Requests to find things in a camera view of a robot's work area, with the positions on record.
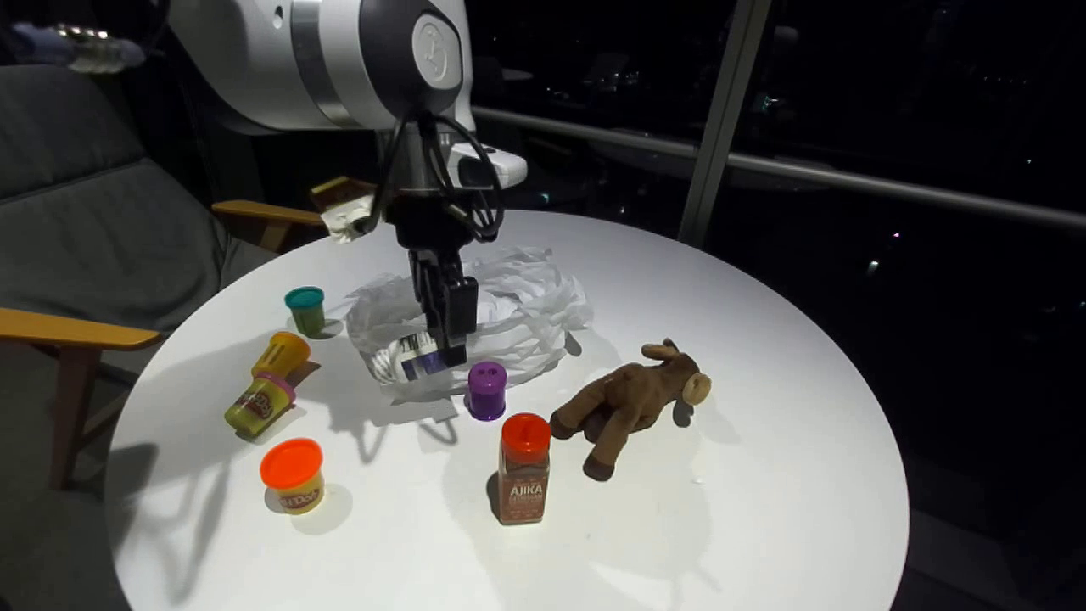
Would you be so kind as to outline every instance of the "orange lid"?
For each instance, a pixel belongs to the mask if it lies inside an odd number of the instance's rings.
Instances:
[[[321,451],[313,437],[293,437],[274,443],[261,462],[269,490],[297,490],[317,471]]]
[[[307,343],[302,336],[295,336],[295,333],[274,333],[270,346],[285,346],[285,348],[304,353],[304,360],[307,360]]]
[[[501,425],[501,451],[512,462],[543,462],[548,451],[548,425],[537,414],[512,414]]]

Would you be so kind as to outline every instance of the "small container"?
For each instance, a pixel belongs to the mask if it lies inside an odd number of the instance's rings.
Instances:
[[[512,414],[501,425],[501,468],[494,517],[506,527],[540,524],[548,485],[548,425],[537,414]]]
[[[238,437],[261,437],[289,407],[295,404],[295,388],[264,374],[248,382],[248,390],[222,414]]]
[[[295,316],[295,325],[302,336],[321,336],[325,333],[325,293],[314,284],[297,284],[285,296],[285,306]]]
[[[302,365],[307,365],[307,343],[295,333],[274,333],[261,360],[252,365],[252,378],[293,379]]]
[[[261,480],[282,511],[307,511],[325,494],[321,451],[313,437],[274,443],[261,462]]]
[[[470,363],[464,404],[476,422],[494,422],[506,414],[506,365],[500,360]]]

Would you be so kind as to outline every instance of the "orange cup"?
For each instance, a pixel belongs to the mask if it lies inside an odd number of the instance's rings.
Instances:
[[[302,370],[304,363],[307,363],[307,343],[295,333],[274,333],[261,360],[252,365],[252,378],[270,374],[277,379],[293,379],[293,374]]]
[[[261,480],[285,511],[307,511],[321,503],[321,451],[313,437],[274,443],[261,462]]]

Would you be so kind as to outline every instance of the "brown bottle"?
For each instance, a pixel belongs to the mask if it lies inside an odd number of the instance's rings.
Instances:
[[[548,425],[537,414],[515,414],[501,425],[501,468],[494,517],[506,527],[540,524],[548,482]]]

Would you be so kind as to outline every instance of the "white table surface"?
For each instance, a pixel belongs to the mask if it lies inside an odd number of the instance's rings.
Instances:
[[[894,437],[848,355],[791,301],[679,242],[565,215],[509,215],[501,242],[554,247],[592,309],[580,355],[512,388],[548,414],[662,336],[714,379],[691,429],[662,416],[609,482],[580,476],[587,442],[554,442],[540,527],[500,527],[484,480],[500,425],[461,400],[386,407],[346,336],[297,407],[238,442],[228,404],[274,329],[282,296],[321,284],[331,316],[378,275],[406,275],[390,226],[314,242],[222,288],[140,378],[112,437],[108,527],[135,611],[875,611],[907,562],[909,498]],[[261,455],[295,433],[325,451],[313,517],[264,507]]]

